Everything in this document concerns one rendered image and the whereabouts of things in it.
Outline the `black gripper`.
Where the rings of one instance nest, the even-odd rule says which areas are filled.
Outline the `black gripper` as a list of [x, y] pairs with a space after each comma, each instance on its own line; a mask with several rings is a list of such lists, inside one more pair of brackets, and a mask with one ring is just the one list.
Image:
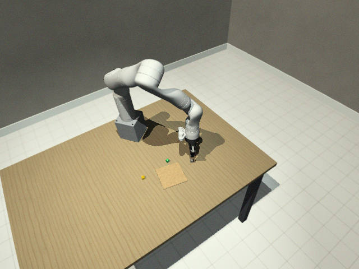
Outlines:
[[199, 137], [195, 140], [189, 140], [188, 138], [185, 138], [185, 140], [189, 145], [190, 157], [194, 157], [196, 153], [196, 143], [199, 141]]

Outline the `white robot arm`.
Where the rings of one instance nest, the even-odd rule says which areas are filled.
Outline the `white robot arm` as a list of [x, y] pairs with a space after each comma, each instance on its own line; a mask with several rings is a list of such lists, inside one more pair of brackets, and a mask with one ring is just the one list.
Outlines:
[[113, 97], [122, 121], [130, 122], [136, 118], [129, 88], [138, 86], [170, 102], [188, 115], [185, 120], [185, 129], [178, 128], [179, 141], [185, 138], [197, 139], [200, 134], [199, 122], [203, 114], [202, 107], [179, 89], [159, 89], [163, 75], [164, 66], [160, 62], [145, 59], [133, 66], [112, 70], [104, 76], [104, 83], [107, 88], [114, 90]]

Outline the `tan square mat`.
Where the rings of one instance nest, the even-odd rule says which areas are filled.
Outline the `tan square mat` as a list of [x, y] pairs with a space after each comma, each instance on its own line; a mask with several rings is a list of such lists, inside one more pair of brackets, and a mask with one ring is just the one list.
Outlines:
[[155, 171], [163, 189], [188, 181], [178, 162], [156, 169]]

